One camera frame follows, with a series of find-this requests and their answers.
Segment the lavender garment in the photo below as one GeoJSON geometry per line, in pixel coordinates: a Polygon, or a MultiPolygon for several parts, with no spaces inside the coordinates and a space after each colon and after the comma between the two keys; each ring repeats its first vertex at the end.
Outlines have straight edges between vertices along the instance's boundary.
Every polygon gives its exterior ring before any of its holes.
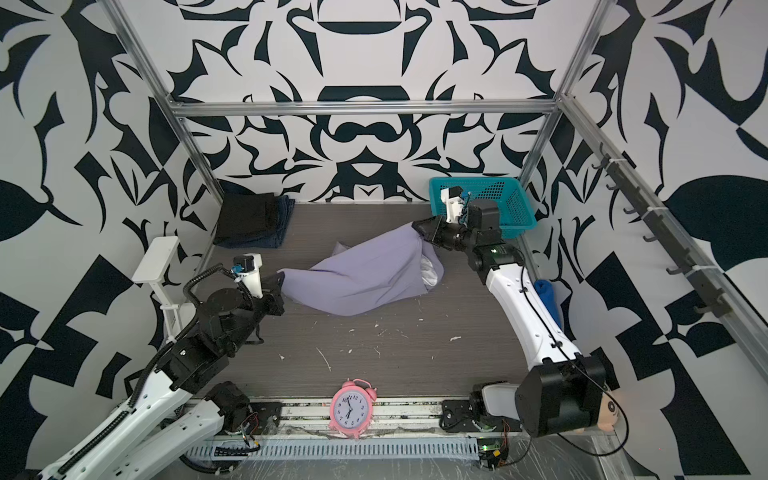
{"type": "Polygon", "coordinates": [[[345,248],[308,270],[284,269],[282,294],[328,314],[355,316],[429,293],[443,279],[434,247],[407,223],[345,248]]]}

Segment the dark blue denim skirt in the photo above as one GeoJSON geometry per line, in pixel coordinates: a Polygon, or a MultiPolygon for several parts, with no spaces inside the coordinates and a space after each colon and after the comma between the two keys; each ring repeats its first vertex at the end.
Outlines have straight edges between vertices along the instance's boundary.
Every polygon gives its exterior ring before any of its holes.
{"type": "Polygon", "coordinates": [[[258,238],[242,243],[225,243],[216,245],[213,240],[213,244],[223,248],[237,249],[237,248],[279,248],[284,242],[287,234],[288,224],[293,213],[295,201],[287,196],[276,196],[279,201],[279,222],[277,231],[271,235],[258,238]]]}

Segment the black garment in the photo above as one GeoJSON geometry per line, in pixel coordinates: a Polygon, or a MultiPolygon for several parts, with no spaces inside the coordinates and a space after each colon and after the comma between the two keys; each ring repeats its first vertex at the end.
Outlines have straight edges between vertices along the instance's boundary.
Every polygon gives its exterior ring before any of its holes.
{"type": "Polygon", "coordinates": [[[279,201],[272,194],[226,192],[219,212],[214,243],[242,243],[277,231],[279,201]]]}

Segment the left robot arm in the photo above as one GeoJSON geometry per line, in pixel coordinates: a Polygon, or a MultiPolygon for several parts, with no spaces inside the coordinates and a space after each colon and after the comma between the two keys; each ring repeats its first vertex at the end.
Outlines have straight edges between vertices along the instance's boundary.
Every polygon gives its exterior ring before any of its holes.
{"type": "Polygon", "coordinates": [[[285,276],[259,284],[256,273],[236,275],[215,266],[184,287],[195,308],[193,319],[166,343],[142,371],[131,396],[69,452],[24,479],[148,479],[202,440],[234,432],[249,415],[250,401],[230,381],[215,385],[189,412],[164,426],[163,420],[223,371],[266,316],[284,312],[285,276]],[[204,276],[222,273],[235,287],[202,301],[192,291],[204,276]]]}

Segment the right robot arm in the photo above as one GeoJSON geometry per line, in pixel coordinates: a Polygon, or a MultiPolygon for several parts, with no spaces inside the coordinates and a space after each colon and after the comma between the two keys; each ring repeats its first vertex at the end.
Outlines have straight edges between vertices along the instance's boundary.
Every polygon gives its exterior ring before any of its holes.
{"type": "Polygon", "coordinates": [[[503,239],[494,202],[473,200],[465,223],[443,216],[415,221],[426,242],[466,255],[469,267],[509,320],[528,372],[519,385],[491,383],[472,393],[483,417],[516,420],[532,437],[598,424],[606,371],[565,335],[535,291],[523,254],[503,239]]]}

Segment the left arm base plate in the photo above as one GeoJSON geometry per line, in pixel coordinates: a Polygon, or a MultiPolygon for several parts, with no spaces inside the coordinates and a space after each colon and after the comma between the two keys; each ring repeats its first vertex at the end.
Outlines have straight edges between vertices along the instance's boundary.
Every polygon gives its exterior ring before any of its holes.
{"type": "Polygon", "coordinates": [[[248,435],[265,435],[277,430],[280,425],[284,404],[279,401],[251,402],[243,431],[248,435]]]}

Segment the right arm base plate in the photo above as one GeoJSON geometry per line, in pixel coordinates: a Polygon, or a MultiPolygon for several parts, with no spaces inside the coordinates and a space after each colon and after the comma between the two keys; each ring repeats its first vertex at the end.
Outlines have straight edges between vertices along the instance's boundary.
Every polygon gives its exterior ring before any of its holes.
{"type": "Polygon", "coordinates": [[[490,415],[481,399],[471,397],[442,401],[438,426],[448,433],[501,432],[505,426],[517,427],[517,421],[490,415]]]}

